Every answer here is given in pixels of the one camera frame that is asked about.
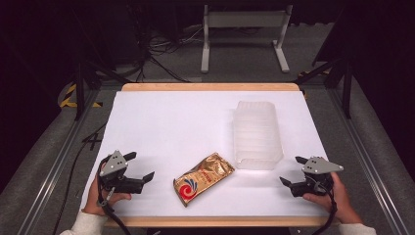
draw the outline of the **red logo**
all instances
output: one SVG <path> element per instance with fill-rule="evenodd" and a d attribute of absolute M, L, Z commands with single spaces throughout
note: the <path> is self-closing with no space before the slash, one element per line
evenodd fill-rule
<path fill-rule="evenodd" d="M 193 179 L 185 179 L 184 181 L 186 184 L 183 184 L 179 189 L 180 196 L 184 200 L 191 200 L 196 196 L 196 193 L 198 192 L 198 183 Z"/>

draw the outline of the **wire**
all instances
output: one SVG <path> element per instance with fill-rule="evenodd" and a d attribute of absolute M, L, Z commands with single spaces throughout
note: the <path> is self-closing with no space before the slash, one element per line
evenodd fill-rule
<path fill-rule="evenodd" d="M 97 178 L 98 178 L 98 203 L 103 206 L 104 213 L 108 215 L 113 221 L 115 221 L 118 226 L 122 229 L 125 235 L 131 235 L 128 231 L 128 228 L 124 225 L 124 223 L 114 214 L 114 210 L 108 205 L 106 201 L 104 201 L 104 197 L 102 195 L 102 191 L 104 190 L 102 188 L 102 185 L 104 185 L 102 178 L 99 176 L 101 168 L 104 163 L 108 161 L 109 157 L 104 158 L 101 160 L 100 165 L 97 169 Z"/>
<path fill-rule="evenodd" d="M 315 179 L 313 179 L 312 177 L 306 175 L 305 176 L 308 179 L 311 179 L 312 181 L 314 181 L 314 183 L 318 183 Z M 330 224 L 332 224 L 333 218 L 335 217 L 336 211 L 337 211 L 337 203 L 335 201 L 335 193 L 331 193 L 330 190 L 328 190 L 326 187 L 324 187 L 321 184 L 318 184 L 318 187 L 322 188 L 330 197 L 330 200 L 332 201 L 332 210 L 330 211 L 330 215 L 329 218 L 327 219 L 326 223 L 320 227 L 317 231 L 315 231 L 312 235 L 318 235 L 320 233 L 322 233 L 324 230 L 326 230 Z"/>
<path fill-rule="evenodd" d="M 157 61 L 153 56 L 150 57 L 150 62 L 161 67 L 162 69 L 164 69 L 168 74 L 170 74 L 172 77 L 174 77 L 175 79 L 179 80 L 179 81 L 183 81 L 183 82 L 190 82 L 190 80 L 185 79 L 180 77 L 179 75 L 177 75 L 176 73 L 174 73 L 172 70 L 169 70 L 167 68 L 165 68 L 159 61 Z"/>
<path fill-rule="evenodd" d="M 62 202 L 62 205 L 61 205 L 61 210 L 59 211 L 59 214 L 58 214 L 58 218 L 57 218 L 57 220 L 56 220 L 56 223 L 55 223 L 55 228 L 53 229 L 53 233 L 52 234 L 56 234 L 56 232 L 57 232 L 57 230 L 58 230 L 58 226 L 59 226 L 59 223 L 60 223 L 60 221 L 61 221 L 61 217 L 62 217 L 62 214 L 63 214 L 63 212 L 64 212 L 64 208 L 65 208 L 65 205 L 67 204 L 67 200 L 68 200 L 68 194 L 69 194 L 69 188 L 70 188 L 70 183 L 71 183 L 71 181 L 72 181 L 72 175 L 73 175 L 73 170 L 74 170 L 74 168 L 75 168 L 75 165 L 76 165 L 76 162 L 77 162 L 77 160 L 78 160 L 78 158 L 79 158 L 79 156 L 80 156 L 80 153 L 82 152 L 82 150 L 83 150 L 83 148 L 85 148 L 85 146 L 86 146 L 86 144 L 88 144 L 88 142 L 89 142 L 89 140 L 91 140 L 97 133 L 98 133 L 98 131 L 100 131 L 105 125 L 106 125 L 107 123 L 104 123 L 102 126 L 100 126 L 96 131 L 94 131 L 91 135 L 89 135 L 88 137 L 86 137 L 86 138 L 84 138 L 83 140 L 82 140 L 82 142 L 84 142 L 83 143 L 83 145 L 80 147 L 80 149 L 79 149 L 79 151 L 77 152 L 77 154 L 76 154 L 76 157 L 75 157 L 75 159 L 74 159 L 74 161 L 73 161 L 73 163 L 72 163 L 72 167 L 71 167 L 71 169 L 70 169 L 70 174 L 69 174 L 69 180 L 68 180 L 68 184 L 67 184 L 67 190 L 66 190 L 66 193 L 65 193 L 65 197 L 64 197 L 64 201 Z"/>

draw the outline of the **wooden table edge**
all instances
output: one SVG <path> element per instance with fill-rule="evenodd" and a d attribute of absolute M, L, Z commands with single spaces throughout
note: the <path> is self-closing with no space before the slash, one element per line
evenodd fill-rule
<path fill-rule="evenodd" d="M 300 91 L 295 83 L 127 83 L 121 91 Z"/>
<path fill-rule="evenodd" d="M 326 216 L 131 216 L 120 217 L 127 227 L 313 227 Z M 332 225 L 339 222 L 334 219 Z M 109 219 L 106 226 L 118 226 Z"/>

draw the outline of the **gray carpet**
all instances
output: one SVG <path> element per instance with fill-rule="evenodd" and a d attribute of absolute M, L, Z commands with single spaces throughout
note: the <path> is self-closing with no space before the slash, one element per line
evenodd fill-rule
<path fill-rule="evenodd" d="M 288 28 L 283 50 L 291 69 L 289 73 L 281 73 L 275 52 L 271 48 L 270 42 L 275 39 L 273 35 L 276 33 L 272 29 L 261 29 L 253 35 L 245 35 L 235 30 L 217 31 L 210 39 L 210 67 L 207 74 L 200 73 L 202 43 L 199 41 L 186 45 L 172 54 L 164 54 L 156 58 L 170 70 L 194 82 L 291 81 L 299 72 L 312 70 L 310 64 L 330 28 L 330 25 L 301 25 Z M 176 82 L 164 70 L 151 63 L 146 64 L 144 72 L 145 82 Z M 329 92 L 321 84 L 322 79 L 323 77 L 316 77 L 301 88 L 306 91 L 306 102 L 326 153 L 332 162 L 345 167 L 346 170 L 340 174 L 341 179 L 348 189 L 352 204 L 364 222 L 375 227 L 378 234 L 393 234 L 377 195 L 360 164 L 358 151 L 353 145 L 342 117 L 336 110 Z M 69 150 L 69 158 L 62 174 L 44 210 L 34 222 L 31 234 L 52 233 L 66 191 L 71 165 L 82 146 L 81 140 L 108 120 L 115 93 L 119 89 L 120 85 L 116 82 L 104 82 L 95 100 L 103 102 L 104 106 L 91 108 L 88 111 L 86 120 Z M 415 217 L 414 182 L 405 171 L 388 135 L 356 82 L 353 83 L 352 88 L 351 115 L 353 124 L 404 224 L 409 233 L 415 233 L 415 225 L 410 220 Z M 18 233 L 42 182 L 65 144 L 74 116 L 74 108 L 63 108 L 60 115 L 33 146 L 18 172 L 1 194 L 0 234 Z M 74 168 L 69 199 L 58 232 L 70 228 L 78 212 L 80 194 L 95 162 L 99 144 L 93 150 L 89 148 L 90 145 L 87 145 L 81 152 Z M 311 234 L 315 229 L 295 227 L 290 230 L 292 234 Z M 145 233 L 143 228 L 131 228 L 131 231 L 133 234 Z M 104 234 L 122 234 L 122 232 L 118 228 L 105 228 Z M 329 228 L 325 234 L 338 234 L 337 228 Z"/>

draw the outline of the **white tabletop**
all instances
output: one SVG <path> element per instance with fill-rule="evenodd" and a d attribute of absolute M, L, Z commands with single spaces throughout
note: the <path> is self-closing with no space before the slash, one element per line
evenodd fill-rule
<path fill-rule="evenodd" d="M 214 152 L 235 165 L 232 119 L 240 101 L 275 105 L 284 158 L 273 170 L 236 169 L 185 208 L 173 189 L 174 178 Z M 318 206 L 294 198 L 279 179 L 303 181 L 296 156 L 327 159 L 300 91 L 117 92 L 82 208 L 99 161 L 114 150 L 124 155 L 137 152 L 125 176 L 142 178 L 156 172 L 141 194 L 115 205 L 120 217 L 327 215 Z"/>

